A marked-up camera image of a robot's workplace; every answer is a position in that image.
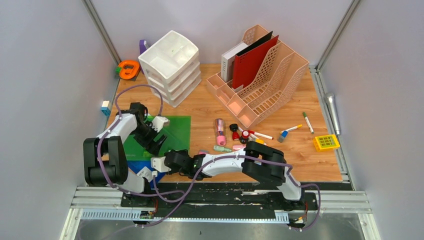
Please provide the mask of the white hardcover book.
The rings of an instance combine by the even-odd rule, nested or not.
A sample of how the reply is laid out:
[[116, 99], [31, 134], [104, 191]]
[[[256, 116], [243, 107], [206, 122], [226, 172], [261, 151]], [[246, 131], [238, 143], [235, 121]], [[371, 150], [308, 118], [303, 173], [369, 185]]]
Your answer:
[[244, 42], [240, 42], [227, 52], [221, 55], [221, 69], [220, 76], [224, 82], [228, 82], [233, 79], [234, 61], [235, 56], [240, 51], [247, 48], [248, 45]]

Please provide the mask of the pink plastic file organizer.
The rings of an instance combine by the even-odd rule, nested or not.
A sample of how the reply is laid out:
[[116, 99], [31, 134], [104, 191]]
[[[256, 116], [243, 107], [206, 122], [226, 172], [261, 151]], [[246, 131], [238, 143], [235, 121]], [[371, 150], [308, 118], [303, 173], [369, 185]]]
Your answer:
[[220, 73], [206, 80], [207, 90], [237, 122], [249, 129], [292, 98], [309, 62], [285, 43], [270, 48], [250, 85], [239, 91], [224, 82]]

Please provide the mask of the red folder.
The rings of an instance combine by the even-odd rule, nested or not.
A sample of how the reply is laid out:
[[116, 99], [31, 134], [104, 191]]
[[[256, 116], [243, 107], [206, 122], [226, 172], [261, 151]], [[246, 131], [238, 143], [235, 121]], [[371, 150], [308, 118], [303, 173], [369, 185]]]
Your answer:
[[273, 31], [267, 33], [235, 55], [233, 89], [240, 86], [247, 87], [253, 82], [268, 51], [278, 42], [279, 35], [272, 36], [272, 34]]

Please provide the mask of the green folder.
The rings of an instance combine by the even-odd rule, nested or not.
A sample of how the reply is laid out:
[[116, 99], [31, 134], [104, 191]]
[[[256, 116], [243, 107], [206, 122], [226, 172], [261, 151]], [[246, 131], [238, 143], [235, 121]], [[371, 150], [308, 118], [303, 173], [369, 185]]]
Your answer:
[[[159, 157], [170, 150], [189, 150], [191, 136], [191, 117], [186, 115], [171, 116], [168, 115], [169, 125], [162, 128], [155, 140], [157, 141], [161, 135], [166, 135], [167, 139], [159, 151]], [[128, 136], [123, 144], [127, 161], [148, 161], [153, 155], [142, 147], [135, 139], [135, 135]]]

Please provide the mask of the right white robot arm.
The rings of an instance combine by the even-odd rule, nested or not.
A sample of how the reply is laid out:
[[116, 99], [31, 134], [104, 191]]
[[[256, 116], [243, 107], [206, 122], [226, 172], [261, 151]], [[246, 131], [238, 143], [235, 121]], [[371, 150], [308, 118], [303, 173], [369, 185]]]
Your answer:
[[161, 173], [178, 173], [195, 181], [226, 173], [243, 173], [255, 181], [276, 187], [286, 204], [298, 209], [306, 201], [300, 183], [291, 175], [292, 166], [284, 153], [270, 146], [249, 141], [239, 150], [223, 154], [197, 154], [187, 150], [170, 150], [161, 158]]

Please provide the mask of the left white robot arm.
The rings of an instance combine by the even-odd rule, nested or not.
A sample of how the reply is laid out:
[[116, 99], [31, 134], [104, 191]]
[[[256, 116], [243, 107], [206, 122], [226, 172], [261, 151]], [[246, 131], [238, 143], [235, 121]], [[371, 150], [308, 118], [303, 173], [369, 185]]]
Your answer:
[[148, 108], [140, 102], [133, 102], [130, 108], [118, 112], [112, 124], [97, 137], [83, 142], [84, 177], [89, 186], [122, 190], [134, 194], [140, 206], [149, 206], [153, 193], [147, 189], [148, 180], [131, 173], [124, 150], [124, 143], [134, 136], [137, 143], [154, 157], [167, 139], [160, 135], [162, 128], [170, 123], [169, 119], [157, 115], [148, 120]]

